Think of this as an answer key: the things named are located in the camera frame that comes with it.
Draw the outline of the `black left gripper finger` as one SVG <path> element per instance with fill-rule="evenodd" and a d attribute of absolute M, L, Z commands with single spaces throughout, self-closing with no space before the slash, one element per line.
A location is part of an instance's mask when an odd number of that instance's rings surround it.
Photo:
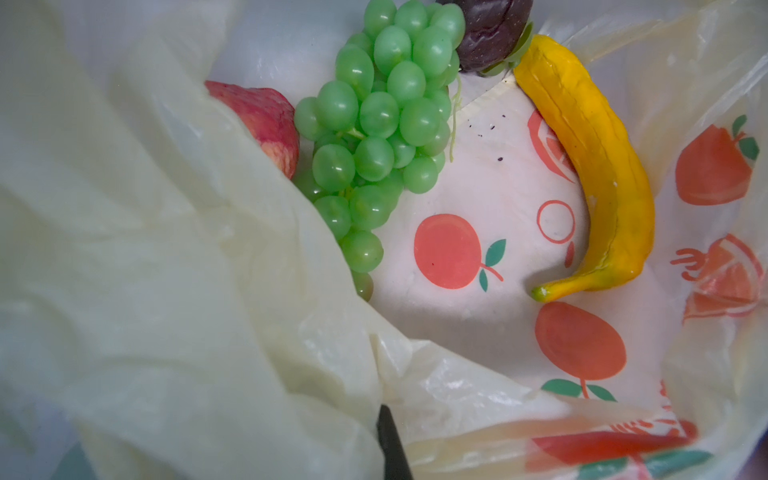
<path fill-rule="evenodd" d="M 384 455 L 384 479 L 413 480 L 393 415 L 387 405 L 382 405 L 380 408 L 377 434 Z"/>

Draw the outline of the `yellowish printed plastic bag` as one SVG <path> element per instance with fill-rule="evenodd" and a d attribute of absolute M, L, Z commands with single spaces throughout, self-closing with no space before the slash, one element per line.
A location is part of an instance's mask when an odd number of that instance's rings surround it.
<path fill-rule="evenodd" d="M 1 5 L 1 400 L 102 479 L 731 479 L 767 427 L 767 5 L 539 1 L 651 182 L 631 283 L 528 295 L 584 197 L 511 77 L 380 230 L 371 301 L 207 78 L 291 100 L 361 1 Z"/>

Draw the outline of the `yellow fake banana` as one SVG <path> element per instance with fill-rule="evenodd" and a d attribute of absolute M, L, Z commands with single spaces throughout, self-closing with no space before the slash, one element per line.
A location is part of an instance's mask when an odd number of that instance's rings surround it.
<path fill-rule="evenodd" d="M 635 279 L 653 247 L 655 210 L 623 122 L 577 56 L 548 36 L 533 37 L 514 76 L 574 165 L 590 217 L 578 269 L 534 287 L 532 298 L 548 303 Z"/>

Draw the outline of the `dark brown fake fruit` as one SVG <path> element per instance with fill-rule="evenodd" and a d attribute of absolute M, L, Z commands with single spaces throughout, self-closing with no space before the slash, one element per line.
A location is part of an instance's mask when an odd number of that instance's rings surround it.
<path fill-rule="evenodd" d="M 457 52 L 460 69 L 478 73 L 495 67 L 517 46 L 532 10 L 532 0 L 457 0 L 465 34 Z"/>

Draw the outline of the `green fake grapes bunch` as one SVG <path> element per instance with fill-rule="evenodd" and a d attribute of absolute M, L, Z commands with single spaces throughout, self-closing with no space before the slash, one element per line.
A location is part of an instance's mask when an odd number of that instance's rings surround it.
<path fill-rule="evenodd" d="M 329 227 L 365 300 L 384 257 L 377 229 L 404 191 L 430 191 L 444 165 L 465 27 L 453 3 L 371 1 L 362 31 L 336 56 L 334 79 L 296 108 L 295 125 L 313 150 L 294 183 Z"/>

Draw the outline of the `red fake strawberry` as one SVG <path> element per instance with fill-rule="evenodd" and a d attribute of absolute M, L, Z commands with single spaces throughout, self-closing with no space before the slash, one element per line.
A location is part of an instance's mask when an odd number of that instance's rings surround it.
<path fill-rule="evenodd" d="M 288 179 L 292 179 L 300 151 L 293 105 L 271 88 L 245 88 L 210 80 L 205 86 L 213 98 L 239 117 L 263 152 Z"/>

